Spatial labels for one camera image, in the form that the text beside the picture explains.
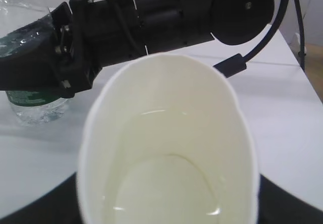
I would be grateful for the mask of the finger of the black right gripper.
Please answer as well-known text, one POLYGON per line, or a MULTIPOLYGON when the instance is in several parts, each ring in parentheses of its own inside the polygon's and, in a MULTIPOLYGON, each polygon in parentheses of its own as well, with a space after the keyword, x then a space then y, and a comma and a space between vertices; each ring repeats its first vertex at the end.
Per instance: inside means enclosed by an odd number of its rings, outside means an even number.
POLYGON ((1 90, 65 93, 61 67, 70 59, 67 3, 1 38, 1 90))

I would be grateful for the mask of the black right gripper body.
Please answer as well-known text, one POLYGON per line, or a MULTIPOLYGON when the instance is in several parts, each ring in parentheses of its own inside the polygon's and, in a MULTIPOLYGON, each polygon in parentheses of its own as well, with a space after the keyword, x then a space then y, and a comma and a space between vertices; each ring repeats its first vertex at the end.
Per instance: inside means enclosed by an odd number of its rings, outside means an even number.
POLYGON ((63 98, 91 89, 103 67, 141 57, 133 0, 69 0, 52 15, 63 52, 50 90, 63 98))

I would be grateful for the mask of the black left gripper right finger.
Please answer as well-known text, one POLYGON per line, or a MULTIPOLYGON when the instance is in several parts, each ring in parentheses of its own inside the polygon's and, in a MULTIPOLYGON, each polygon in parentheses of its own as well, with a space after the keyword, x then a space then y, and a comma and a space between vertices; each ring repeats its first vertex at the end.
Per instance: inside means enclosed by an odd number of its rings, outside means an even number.
POLYGON ((322 223, 322 211, 260 176, 258 223, 322 223))

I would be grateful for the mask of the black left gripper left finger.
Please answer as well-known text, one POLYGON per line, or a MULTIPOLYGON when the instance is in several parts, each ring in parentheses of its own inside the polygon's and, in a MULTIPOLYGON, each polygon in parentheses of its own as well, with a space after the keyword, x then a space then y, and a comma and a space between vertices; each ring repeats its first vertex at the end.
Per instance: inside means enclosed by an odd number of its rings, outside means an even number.
POLYGON ((76 174, 1 223, 83 223, 76 194, 76 174))

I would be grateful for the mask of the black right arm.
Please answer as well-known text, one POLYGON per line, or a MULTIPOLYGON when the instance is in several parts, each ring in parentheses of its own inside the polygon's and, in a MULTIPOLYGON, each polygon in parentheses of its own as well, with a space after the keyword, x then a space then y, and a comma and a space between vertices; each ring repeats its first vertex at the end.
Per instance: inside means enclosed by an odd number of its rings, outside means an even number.
POLYGON ((69 0, 11 30, 1 56, 2 91, 89 90, 103 67, 217 38, 246 43, 271 21, 274 0, 69 0))

